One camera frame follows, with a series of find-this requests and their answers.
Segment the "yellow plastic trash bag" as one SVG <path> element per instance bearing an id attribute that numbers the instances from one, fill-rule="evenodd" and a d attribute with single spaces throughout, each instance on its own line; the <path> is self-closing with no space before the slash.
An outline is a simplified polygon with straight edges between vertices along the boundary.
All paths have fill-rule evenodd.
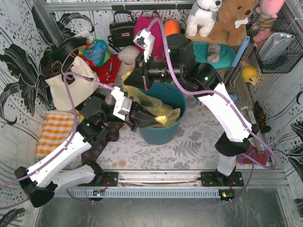
<path id="1" fill-rule="evenodd" d="M 140 104 L 143 108 L 156 116 L 156 120 L 162 125 L 154 125 L 151 127 L 167 127 L 174 123 L 180 114 L 180 109 L 174 109 L 169 105 L 163 104 L 162 101 L 144 94 L 140 89 L 123 84 L 123 76 L 121 77 L 122 88 L 128 93 L 128 96 L 133 99 L 135 103 Z"/>

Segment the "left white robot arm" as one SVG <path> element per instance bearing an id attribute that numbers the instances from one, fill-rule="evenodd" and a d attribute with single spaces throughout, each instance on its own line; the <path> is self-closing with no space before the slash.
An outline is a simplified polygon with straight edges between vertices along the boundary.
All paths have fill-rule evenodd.
<path id="1" fill-rule="evenodd" d="M 106 138 L 110 132 L 108 123 L 125 123 L 133 131 L 161 124 L 156 115 L 131 98 L 124 98 L 123 107 L 120 113 L 124 119 L 121 120 L 114 113 L 115 105 L 108 105 L 98 96 L 90 96 L 81 109 L 83 121 L 73 129 L 66 141 L 36 164 L 15 170 L 19 185 L 33 207 L 45 205 L 57 192 L 74 186 L 108 186 L 103 169 L 95 161 L 84 161 L 74 170 L 63 169 L 74 158 Z"/>

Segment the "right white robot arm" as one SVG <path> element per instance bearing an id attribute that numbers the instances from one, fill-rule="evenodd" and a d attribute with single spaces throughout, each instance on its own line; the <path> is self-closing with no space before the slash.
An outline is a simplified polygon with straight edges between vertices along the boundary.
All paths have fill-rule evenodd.
<path id="1" fill-rule="evenodd" d="M 196 62 L 193 42 L 183 34 L 164 37 L 168 56 L 156 60 L 152 56 L 154 36 L 142 30 L 134 43 L 144 51 L 135 59 L 135 68 L 124 84 L 149 90 L 156 80 L 173 80 L 184 94 L 193 95 L 207 106 L 224 129 L 215 144 L 220 153 L 216 171 L 230 177 L 235 171 L 236 156 L 246 152 L 253 131 L 231 100 L 217 70 L 208 63 Z"/>

